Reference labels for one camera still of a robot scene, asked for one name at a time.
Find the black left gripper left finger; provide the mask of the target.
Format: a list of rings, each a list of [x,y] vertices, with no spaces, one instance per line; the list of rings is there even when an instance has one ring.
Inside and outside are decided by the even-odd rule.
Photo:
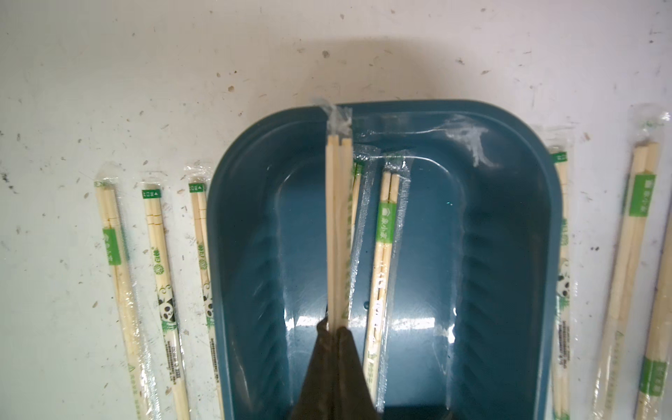
[[[290,419],[332,419],[334,416],[335,338],[328,331],[327,318],[317,325],[317,339],[299,400]]]

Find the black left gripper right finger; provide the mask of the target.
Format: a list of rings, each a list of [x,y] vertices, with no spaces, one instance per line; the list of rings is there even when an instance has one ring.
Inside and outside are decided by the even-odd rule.
[[[377,419],[353,334],[341,327],[336,332],[335,419]]]

